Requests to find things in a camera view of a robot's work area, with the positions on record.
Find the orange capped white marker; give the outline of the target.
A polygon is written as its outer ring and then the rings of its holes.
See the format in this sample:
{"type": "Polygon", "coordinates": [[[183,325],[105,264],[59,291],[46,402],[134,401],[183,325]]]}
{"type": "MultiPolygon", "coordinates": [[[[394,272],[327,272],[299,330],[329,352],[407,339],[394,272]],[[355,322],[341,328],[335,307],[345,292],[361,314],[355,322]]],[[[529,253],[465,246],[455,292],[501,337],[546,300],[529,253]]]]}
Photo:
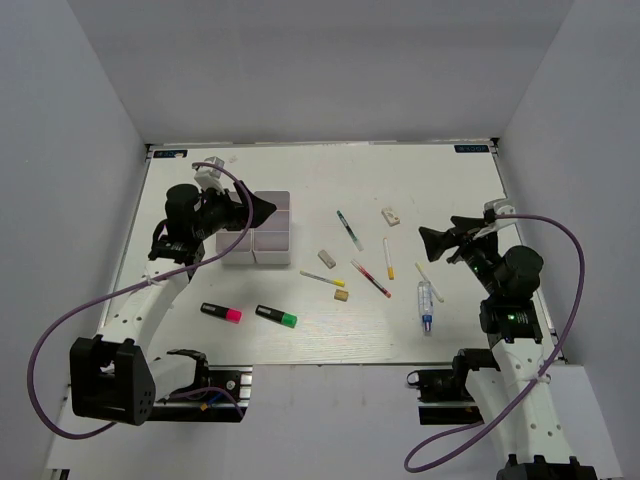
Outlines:
{"type": "Polygon", "coordinates": [[[384,256],[385,256],[387,276],[388,276],[389,280],[394,280],[395,279],[395,271],[394,271],[394,267],[393,267],[393,263],[392,263],[391,252],[390,252],[389,242],[388,242],[388,238],[387,237],[383,238],[382,244],[383,244],[383,251],[384,251],[384,256]]]}

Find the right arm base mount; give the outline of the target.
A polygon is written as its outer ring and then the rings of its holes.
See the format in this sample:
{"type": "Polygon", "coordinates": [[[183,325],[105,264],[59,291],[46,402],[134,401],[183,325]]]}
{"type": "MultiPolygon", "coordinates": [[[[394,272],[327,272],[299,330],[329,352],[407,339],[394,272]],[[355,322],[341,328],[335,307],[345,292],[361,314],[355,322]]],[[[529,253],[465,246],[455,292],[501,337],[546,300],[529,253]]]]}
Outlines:
{"type": "Polygon", "coordinates": [[[406,384],[418,393],[418,415],[423,426],[471,425],[482,421],[475,401],[456,383],[451,368],[411,371],[406,384]]]}

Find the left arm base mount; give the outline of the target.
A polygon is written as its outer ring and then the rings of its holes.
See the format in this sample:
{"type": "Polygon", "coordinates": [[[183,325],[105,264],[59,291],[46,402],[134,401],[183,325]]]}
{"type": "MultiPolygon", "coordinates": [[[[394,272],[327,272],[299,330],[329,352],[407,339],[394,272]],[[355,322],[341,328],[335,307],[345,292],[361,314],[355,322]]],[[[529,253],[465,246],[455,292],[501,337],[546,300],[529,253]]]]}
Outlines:
{"type": "Polygon", "coordinates": [[[202,384],[157,400],[148,421],[239,423],[249,406],[252,375],[251,366],[212,366],[202,384]]]}

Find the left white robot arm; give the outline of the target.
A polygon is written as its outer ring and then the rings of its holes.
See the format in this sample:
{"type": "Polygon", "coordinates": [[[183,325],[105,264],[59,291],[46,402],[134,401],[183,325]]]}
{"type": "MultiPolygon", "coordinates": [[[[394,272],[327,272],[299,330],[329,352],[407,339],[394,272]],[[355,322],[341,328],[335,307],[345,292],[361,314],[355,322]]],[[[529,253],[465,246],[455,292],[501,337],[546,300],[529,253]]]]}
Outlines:
{"type": "Polygon", "coordinates": [[[179,184],[166,193],[165,217],[153,234],[146,264],[151,275],[129,294],[121,310],[92,338],[70,349],[75,415],[141,425],[156,401],[172,394],[205,396],[211,374],[205,354],[173,349],[148,359],[149,345],[177,296],[202,261],[204,242],[220,230],[257,228],[277,210],[243,182],[236,192],[179,184]]]}

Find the green black highlighter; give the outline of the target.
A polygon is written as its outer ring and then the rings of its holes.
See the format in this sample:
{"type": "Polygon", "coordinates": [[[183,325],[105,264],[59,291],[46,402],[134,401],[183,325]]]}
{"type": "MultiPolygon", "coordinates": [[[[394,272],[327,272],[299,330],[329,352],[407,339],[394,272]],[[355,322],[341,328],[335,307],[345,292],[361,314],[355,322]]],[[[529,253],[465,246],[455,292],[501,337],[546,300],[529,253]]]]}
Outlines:
{"type": "Polygon", "coordinates": [[[255,314],[261,318],[270,320],[288,328],[294,328],[297,324],[297,317],[295,315],[264,305],[257,305],[255,314]]]}

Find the yellow capped white marker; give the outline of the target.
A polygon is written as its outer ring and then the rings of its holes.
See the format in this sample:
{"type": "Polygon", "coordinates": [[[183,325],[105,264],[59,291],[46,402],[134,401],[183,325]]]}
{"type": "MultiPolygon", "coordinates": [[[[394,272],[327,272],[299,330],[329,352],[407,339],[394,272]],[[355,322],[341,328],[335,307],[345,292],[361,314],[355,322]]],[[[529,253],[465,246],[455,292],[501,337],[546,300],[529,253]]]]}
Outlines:
{"type": "Polygon", "coordinates": [[[310,279],[313,279],[313,280],[316,280],[316,281],[320,281],[320,282],[323,282],[323,283],[327,283],[327,284],[330,284],[330,285],[334,285],[336,287],[343,288],[343,287],[346,286],[346,283],[344,281],[342,281],[342,280],[326,278],[326,277],[323,277],[323,276],[320,276],[320,275],[316,275],[316,274],[313,274],[313,273],[310,273],[310,272],[307,272],[307,271],[304,271],[304,270],[300,270],[299,274],[301,276],[303,276],[303,277],[310,278],[310,279]]]}

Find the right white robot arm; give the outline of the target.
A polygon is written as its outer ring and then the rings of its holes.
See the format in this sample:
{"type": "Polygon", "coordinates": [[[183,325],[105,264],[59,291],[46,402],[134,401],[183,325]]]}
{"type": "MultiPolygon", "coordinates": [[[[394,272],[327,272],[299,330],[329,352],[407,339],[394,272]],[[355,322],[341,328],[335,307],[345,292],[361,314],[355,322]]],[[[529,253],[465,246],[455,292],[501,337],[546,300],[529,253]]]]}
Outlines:
{"type": "Polygon", "coordinates": [[[481,218],[454,216],[447,231],[422,227],[419,234],[427,258],[439,260],[451,250],[448,263],[464,262],[485,288],[479,319],[489,346],[462,349],[452,362],[449,384],[461,397],[472,399],[481,415],[477,433],[465,443],[427,464],[414,466],[413,457],[430,444],[416,445],[405,457],[409,473],[442,466],[485,437],[504,458],[499,479],[594,479],[596,470],[581,463],[570,447],[552,399],[547,371],[569,332],[562,331],[552,352],[544,352],[542,331],[532,302],[540,286],[543,258],[516,245],[498,249],[498,230],[516,214],[487,213],[481,218]]]}

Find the pink black highlighter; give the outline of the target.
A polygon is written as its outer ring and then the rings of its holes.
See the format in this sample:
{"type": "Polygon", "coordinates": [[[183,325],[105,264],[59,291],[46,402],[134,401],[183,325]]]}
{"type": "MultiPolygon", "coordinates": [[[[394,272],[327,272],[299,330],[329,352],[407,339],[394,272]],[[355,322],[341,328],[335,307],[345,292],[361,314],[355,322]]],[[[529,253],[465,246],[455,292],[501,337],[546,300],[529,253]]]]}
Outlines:
{"type": "Polygon", "coordinates": [[[211,303],[202,303],[200,306],[200,312],[234,324],[238,324],[242,319],[241,311],[211,303]]]}

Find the red ink pen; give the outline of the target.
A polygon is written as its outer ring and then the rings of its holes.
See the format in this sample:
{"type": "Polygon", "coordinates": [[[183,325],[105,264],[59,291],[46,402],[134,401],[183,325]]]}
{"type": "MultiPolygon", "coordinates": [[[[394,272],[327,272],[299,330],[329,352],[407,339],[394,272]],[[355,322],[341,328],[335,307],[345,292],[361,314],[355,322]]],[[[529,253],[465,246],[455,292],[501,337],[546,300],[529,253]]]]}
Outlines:
{"type": "Polygon", "coordinates": [[[377,290],[379,290],[386,298],[391,298],[391,292],[387,290],[378,280],[376,280],[373,275],[366,270],[360,263],[358,263],[355,259],[350,261],[351,265],[362,274],[377,290]]]}

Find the green capped pen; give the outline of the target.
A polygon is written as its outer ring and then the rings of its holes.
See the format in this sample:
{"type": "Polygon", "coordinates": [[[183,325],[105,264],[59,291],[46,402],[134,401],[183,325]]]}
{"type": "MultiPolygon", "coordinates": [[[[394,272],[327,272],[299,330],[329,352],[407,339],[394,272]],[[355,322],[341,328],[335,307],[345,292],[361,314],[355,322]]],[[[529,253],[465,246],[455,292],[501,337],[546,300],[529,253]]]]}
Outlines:
{"type": "Polygon", "coordinates": [[[353,229],[351,228],[351,225],[349,224],[347,219],[344,217],[343,213],[340,210],[337,210],[336,214],[337,214],[339,220],[341,221],[343,227],[345,228],[347,234],[349,235],[350,239],[354,243],[356,249],[359,252],[362,252],[364,250],[364,247],[361,244],[361,242],[360,242],[359,238],[357,237],[357,235],[355,234],[355,232],[353,231],[353,229]]]}

